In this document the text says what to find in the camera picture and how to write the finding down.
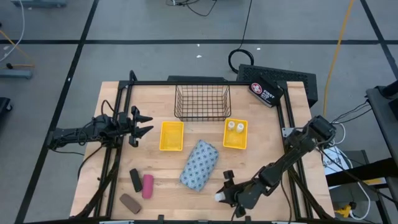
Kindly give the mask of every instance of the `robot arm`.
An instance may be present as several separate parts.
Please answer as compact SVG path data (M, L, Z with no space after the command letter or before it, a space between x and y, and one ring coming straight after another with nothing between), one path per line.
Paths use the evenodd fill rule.
M132 119L128 118L126 113L119 113L117 121L106 114L102 114L92 118L82 128L57 128L50 132L47 145L49 149L55 150L69 143L81 144L98 141L101 144L114 144L114 142L118 142L119 137L130 133L129 144L132 147L138 147L137 138L143 137L153 126L140 128L137 127L137 122L144 123L152 120L152 118L140 115L135 106L131 107L131 114Z
M233 171L224 172L224 187L217 191L216 200L237 206L236 216L246 214L245 208L252 209L263 194L270 195L279 185L282 174L292 167L306 153L316 147L326 146L336 134L336 129L325 118L316 116L302 129L294 129L284 141L289 150L278 161L261 167L249 181L234 184Z

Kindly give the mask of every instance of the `wooden table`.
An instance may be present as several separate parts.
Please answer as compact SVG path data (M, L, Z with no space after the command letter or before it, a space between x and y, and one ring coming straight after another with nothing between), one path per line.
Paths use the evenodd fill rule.
M103 82L99 93L95 116L100 114L103 100L114 105L118 82ZM303 83L288 83L289 95L297 127L304 126L311 119ZM278 160L283 155L282 139L276 108L268 108L248 92L247 86L230 86L231 118L248 121L248 146L246 150L223 147L224 122L185 122L183 151L167 152L159 150L160 127L162 121L177 121L174 116L174 85L135 85L132 88L131 104L136 105L141 114L154 119L140 126L153 125L154 128L139 140L139 147L133 148L124 138L118 184L114 198L112 219L156 220L165 215L166 220L230 220L233 209L214 200L214 194L223 186L223 171L232 169L236 183L249 180L262 166ZM285 123L288 124L284 107ZM214 145L220 158L210 180L201 192L182 185L178 178L190 151L199 139ZM89 143L86 156L90 155L99 143ZM98 189L105 150L100 150L90 158L81 170L76 188L71 215L83 209ZM313 151L303 157L308 189L327 213L334 216L326 178L323 172L321 155ZM144 200L134 191L129 171L136 168L140 175L152 174L155 178L154 193L151 199ZM290 197L287 173L283 183ZM301 214L305 216L301 192L297 188L301 203ZM127 193L136 199L143 209L134 215L120 201ZM104 194L101 214L105 214L108 193ZM288 220L289 206L278 187L271 196L262 196L256 207L247 210L252 220Z

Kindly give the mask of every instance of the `black wire basket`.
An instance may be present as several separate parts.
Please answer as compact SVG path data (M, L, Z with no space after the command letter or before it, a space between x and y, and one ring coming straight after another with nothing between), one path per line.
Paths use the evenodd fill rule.
M231 116L229 85L175 86L174 115L181 121L224 121Z

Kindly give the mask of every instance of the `yellow cable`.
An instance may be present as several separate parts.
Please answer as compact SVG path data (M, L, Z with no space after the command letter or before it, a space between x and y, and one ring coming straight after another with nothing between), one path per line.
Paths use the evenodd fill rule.
M30 67L35 67L33 59L27 53L20 49L18 45L14 44L13 41L2 30L0 30L0 34L2 34L8 40L8 42L15 46L15 48L19 50L20 53L22 53L26 58L28 58L28 60L30 60L30 62L32 63Z
M325 94L324 94L324 97L323 97L323 117L326 117L326 107L327 107L327 104L328 104L328 89L329 89L331 73L333 72L333 69L335 67L337 55L338 55L338 52L340 50L341 40L343 39L343 34L344 34L345 29L346 29L347 20L349 18L349 14L351 12L351 8L353 7L353 4L354 4L354 0L351 0L349 2L347 13L346 13L346 15L344 17L343 27L340 30L340 36L338 37L338 42L337 42L337 46L336 46L336 50L335 50L335 55L333 56L333 61L331 62L331 66L330 66L330 70L329 70L329 74L328 74L328 80L326 81L326 86L325 86Z

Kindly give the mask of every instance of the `blue pouch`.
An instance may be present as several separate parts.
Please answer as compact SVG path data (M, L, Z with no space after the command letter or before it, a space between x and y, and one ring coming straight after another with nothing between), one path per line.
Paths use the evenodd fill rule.
M218 160L218 151L207 142L199 140L189 155L180 175L180 182L199 192L204 188Z

